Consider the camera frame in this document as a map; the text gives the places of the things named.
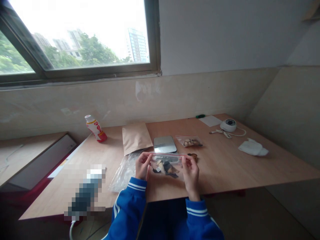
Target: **brown paper bag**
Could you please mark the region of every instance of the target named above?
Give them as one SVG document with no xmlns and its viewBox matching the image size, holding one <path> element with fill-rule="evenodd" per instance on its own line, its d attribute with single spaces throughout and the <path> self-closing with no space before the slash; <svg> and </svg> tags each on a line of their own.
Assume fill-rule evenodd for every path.
<svg viewBox="0 0 320 240">
<path fill-rule="evenodd" d="M 135 123 L 122 127 L 124 155 L 139 149 L 152 147 L 152 141 L 145 123 Z"/>
</svg>

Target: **wall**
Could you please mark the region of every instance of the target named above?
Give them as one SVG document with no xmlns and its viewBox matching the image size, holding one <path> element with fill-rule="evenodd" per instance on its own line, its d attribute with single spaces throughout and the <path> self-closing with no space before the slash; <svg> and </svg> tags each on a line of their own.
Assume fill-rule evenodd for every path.
<svg viewBox="0 0 320 240">
<path fill-rule="evenodd" d="M 256 69 L 0 91 L 1 139 L 69 131 L 89 135 L 84 116 L 102 126 L 228 113 L 243 120 L 279 70 Z"/>
<path fill-rule="evenodd" d="M 320 21 L 314 22 L 287 60 L 289 65 L 320 65 Z"/>
<path fill-rule="evenodd" d="M 159 0 L 163 75 L 284 65 L 312 0 Z"/>
<path fill-rule="evenodd" d="M 282 68 L 246 124 L 320 169 L 320 67 Z M 267 187 L 320 239 L 320 179 Z"/>
</svg>

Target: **wooden desk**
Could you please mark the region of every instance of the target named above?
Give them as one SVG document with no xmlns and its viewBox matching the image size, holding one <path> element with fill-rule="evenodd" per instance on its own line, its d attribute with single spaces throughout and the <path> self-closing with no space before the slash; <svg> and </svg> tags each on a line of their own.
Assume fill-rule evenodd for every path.
<svg viewBox="0 0 320 240">
<path fill-rule="evenodd" d="M 226 114 L 216 117 L 221 120 L 229 118 Z M 244 128 L 247 135 L 227 139 L 220 133 L 209 134 L 209 131 L 218 129 L 219 126 L 210 128 L 196 118 L 147 124 L 152 140 L 155 137 L 186 134 L 196 134 L 201 138 L 203 147 L 184 148 L 174 137 L 179 153 L 196 153 L 199 157 L 201 194 L 320 178 L 320 171 L 306 162 L 243 124 L 239 123 L 239 127 Z M 108 135 L 106 142 L 99 144 L 90 136 L 68 164 L 106 164 L 106 180 L 95 206 L 109 208 L 113 206 L 118 195 L 109 192 L 108 187 L 123 158 L 122 127 L 104 128 L 104 131 Z M 269 150 L 269 154 L 266 157 L 255 157 L 238 150 L 238 146 L 247 140 L 247 137 L 261 143 Z M 70 180 L 71 176 L 66 173 L 67 169 L 63 169 L 20 219 L 63 214 L 67 210 L 68 202 L 75 196 L 75 189 L 82 182 L 82 179 Z M 78 173 L 84 174 L 85 171 L 78 170 Z M 149 177 L 147 202 L 187 196 L 183 182 L 154 174 L 152 171 Z"/>
<path fill-rule="evenodd" d="M 16 150 L 8 158 L 9 166 L 0 170 L 0 187 L 66 134 L 61 132 L 0 141 L 1 167 Z"/>
</svg>

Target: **silver digital scale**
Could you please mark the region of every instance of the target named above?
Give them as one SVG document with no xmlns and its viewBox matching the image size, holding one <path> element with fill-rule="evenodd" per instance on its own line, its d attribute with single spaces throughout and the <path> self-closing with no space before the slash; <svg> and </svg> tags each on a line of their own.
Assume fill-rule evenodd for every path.
<svg viewBox="0 0 320 240">
<path fill-rule="evenodd" d="M 174 144 L 172 136 L 154 138 L 154 152 L 155 153 L 170 153 L 176 152 L 177 148 Z"/>
</svg>

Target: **ziplock bag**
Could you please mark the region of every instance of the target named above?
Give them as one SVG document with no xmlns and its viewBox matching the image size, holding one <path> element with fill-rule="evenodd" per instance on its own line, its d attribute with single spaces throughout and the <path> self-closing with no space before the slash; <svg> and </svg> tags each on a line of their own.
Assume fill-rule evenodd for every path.
<svg viewBox="0 0 320 240">
<path fill-rule="evenodd" d="M 190 147 L 190 146 L 202 147 L 203 146 L 201 139 L 197 135 L 185 135 L 185 136 L 176 135 L 176 139 L 184 147 Z"/>
<path fill-rule="evenodd" d="M 133 153 L 123 157 L 109 186 L 110 191 L 120 192 L 127 187 L 131 177 L 136 175 L 136 160 L 139 156 L 140 154 Z"/>
<path fill-rule="evenodd" d="M 185 155 L 153 153 L 151 160 L 152 171 L 184 181 L 181 162 L 182 156 Z"/>
</svg>

